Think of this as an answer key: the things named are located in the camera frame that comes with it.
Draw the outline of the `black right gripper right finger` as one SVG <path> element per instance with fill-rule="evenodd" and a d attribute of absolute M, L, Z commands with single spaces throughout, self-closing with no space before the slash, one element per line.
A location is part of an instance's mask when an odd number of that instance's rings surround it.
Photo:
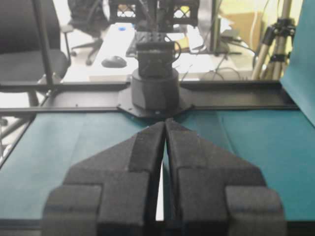
<path fill-rule="evenodd" d="M 282 201 L 260 168 L 172 119 L 165 123 L 175 215 L 186 236 L 284 236 Z"/>

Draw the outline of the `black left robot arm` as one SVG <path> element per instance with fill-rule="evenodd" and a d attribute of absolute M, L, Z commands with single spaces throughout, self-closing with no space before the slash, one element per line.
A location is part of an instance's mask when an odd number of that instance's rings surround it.
<path fill-rule="evenodd" d="M 169 118 L 193 107 L 191 91 L 180 87 L 173 63 L 181 53 L 175 41 L 166 40 L 176 24 L 196 26 L 197 0 L 132 0 L 134 17 L 125 18 L 136 30 L 138 67 L 130 85 L 119 92 L 118 109 L 138 118 Z"/>

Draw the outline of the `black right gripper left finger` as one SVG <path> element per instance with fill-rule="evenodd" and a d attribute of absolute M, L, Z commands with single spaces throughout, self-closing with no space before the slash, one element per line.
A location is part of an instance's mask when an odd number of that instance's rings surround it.
<path fill-rule="evenodd" d="M 72 165 L 42 216 L 44 236 L 143 236 L 154 224 L 164 123 Z"/>

